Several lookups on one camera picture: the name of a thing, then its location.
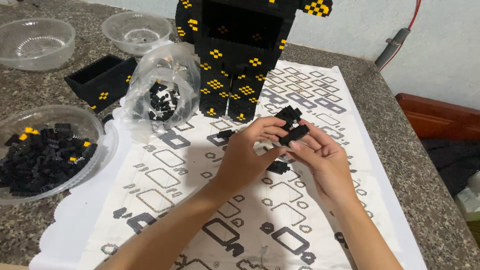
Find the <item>forearm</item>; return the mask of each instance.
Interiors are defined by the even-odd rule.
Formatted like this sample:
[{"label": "forearm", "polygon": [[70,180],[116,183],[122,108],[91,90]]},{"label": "forearm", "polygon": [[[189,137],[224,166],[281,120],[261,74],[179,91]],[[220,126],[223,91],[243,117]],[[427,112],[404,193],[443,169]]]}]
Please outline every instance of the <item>forearm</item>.
[{"label": "forearm", "polygon": [[169,269],[202,226],[231,197],[213,181],[122,245],[98,269]]},{"label": "forearm", "polygon": [[359,270],[402,270],[358,200],[338,207],[334,214]]}]

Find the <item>empty plastic bowl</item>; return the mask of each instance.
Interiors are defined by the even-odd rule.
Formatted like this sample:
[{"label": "empty plastic bowl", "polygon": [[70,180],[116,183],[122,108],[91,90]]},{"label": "empty plastic bowl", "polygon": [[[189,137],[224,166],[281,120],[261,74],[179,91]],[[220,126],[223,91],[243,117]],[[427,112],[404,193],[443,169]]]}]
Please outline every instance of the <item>empty plastic bowl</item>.
[{"label": "empty plastic bowl", "polygon": [[74,106],[49,105],[20,112],[0,122],[0,159],[8,152],[8,147],[4,143],[11,135],[24,133],[26,127],[40,129],[43,124],[53,127],[56,123],[69,123],[72,125],[73,137],[89,138],[91,143],[98,144],[93,157],[72,178],[36,196],[12,196],[9,187],[0,186],[0,205],[31,202],[62,192],[86,177],[98,163],[100,157],[105,156],[103,154],[105,147],[102,124],[92,113]]},{"label": "empty plastic bowl", "polygon": [[35,18],[0,26],[0,63],[23,70],[60,67],[75,49],[75,29],[66,22]]},{"label": "empty plastic bowl", "polygon": [[172,25],[164,17],[144,12],[123,12],[106,19],[103,34],[120,49],[144,55],[165,45],[172,33]]}]

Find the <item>left hand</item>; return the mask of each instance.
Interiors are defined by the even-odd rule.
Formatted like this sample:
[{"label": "left hand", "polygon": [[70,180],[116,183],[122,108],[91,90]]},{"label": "left hand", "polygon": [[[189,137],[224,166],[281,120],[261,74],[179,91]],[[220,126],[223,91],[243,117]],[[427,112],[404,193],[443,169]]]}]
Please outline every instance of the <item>left hand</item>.
[{"label": "left hand", "polygon": [[211,182],[220,185],[226,192],[236,194],[257,180],[275,159],[285,154],[287,149],[276,147],[258,156],[253,150],[253,145],[256,141],[267,139],[278,142],[276,135],[284,137],[288,134],[280,128],[285,124],[284,120],[273,116],[262,117],[245,130],[234,134],[228,142],[222,164]]}]

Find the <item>granite countertop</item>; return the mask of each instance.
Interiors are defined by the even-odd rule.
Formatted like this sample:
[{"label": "granite countertop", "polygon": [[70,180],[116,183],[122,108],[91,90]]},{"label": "granite countertop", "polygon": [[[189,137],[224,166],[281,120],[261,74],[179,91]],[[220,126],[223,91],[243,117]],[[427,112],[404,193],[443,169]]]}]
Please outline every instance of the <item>granite countertop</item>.
[{"label": "granite countertop", "polygon": [[[103,36],[100,26],[124,9],[77,0],[24,0],[0,6],[0,24],[33,17],[56,18],[76,30],[75,53],[60,69],[26,72],[0,66],[0,93],[10,114],[49,104],[89,109],[70,90],[63,77],[108,54],[124,59]],[[176,33],[171,39],[178,41]],[[313,66],[338,66],[367,127],[392,187],[405,212],[428,269],[479,269],[480,254],[427,153],[421,146],[388,85],[372,61],[288,44],[282,60]],[[98,115],[102,119],[118,106]],[[68,192],[36,202],[0,207],[0,263],[28,265],[40,252],[38,243],[54,222],[53,214]]]}]

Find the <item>fingernail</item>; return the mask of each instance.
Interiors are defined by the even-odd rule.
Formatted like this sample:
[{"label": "fingernail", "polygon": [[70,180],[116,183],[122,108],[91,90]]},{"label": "fingernail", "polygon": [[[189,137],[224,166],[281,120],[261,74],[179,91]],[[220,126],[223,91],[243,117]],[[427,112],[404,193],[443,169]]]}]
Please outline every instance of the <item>fingernail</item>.
[{"label": "fingernail", "polygon": [[288,145],[290,146],[290,148],[293,151],[299,151],[300,150],[300,144],[295,142],[295,141],[290,141]]}]

